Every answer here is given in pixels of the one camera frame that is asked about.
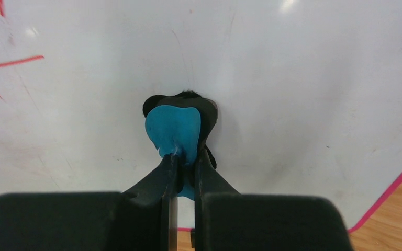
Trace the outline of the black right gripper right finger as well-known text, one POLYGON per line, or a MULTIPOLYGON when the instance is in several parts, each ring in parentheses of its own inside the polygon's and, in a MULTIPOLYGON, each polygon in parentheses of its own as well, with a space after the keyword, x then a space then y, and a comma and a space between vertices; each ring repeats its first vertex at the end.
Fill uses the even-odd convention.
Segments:
POLYGON ((352 250, 328 199, 241 194, 212 166, 207 151, 194 170, 196 250, 352 250))

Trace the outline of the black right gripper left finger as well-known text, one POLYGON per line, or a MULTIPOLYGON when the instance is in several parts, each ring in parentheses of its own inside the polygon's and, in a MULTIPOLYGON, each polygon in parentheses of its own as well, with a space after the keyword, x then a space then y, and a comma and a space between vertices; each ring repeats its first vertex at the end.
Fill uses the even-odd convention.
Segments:
POLYGON ((0 195, 0 250, 176 250, 179 158, 124 192, 0 195))

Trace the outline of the blue black whiteboard eraser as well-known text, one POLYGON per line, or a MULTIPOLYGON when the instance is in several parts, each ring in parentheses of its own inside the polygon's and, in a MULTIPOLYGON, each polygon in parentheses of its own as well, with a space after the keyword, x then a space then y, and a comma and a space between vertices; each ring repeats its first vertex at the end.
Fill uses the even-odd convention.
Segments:
POLYGON ((213 167, 217 166, 207 138, 218 120, 216 103, 187 90, 173 96, 153 95, 142 106, 147 136, 161 157, 178 156, 182 171, 178 179, 178 196, 194 200, 194 164, 206 151, 213 167))

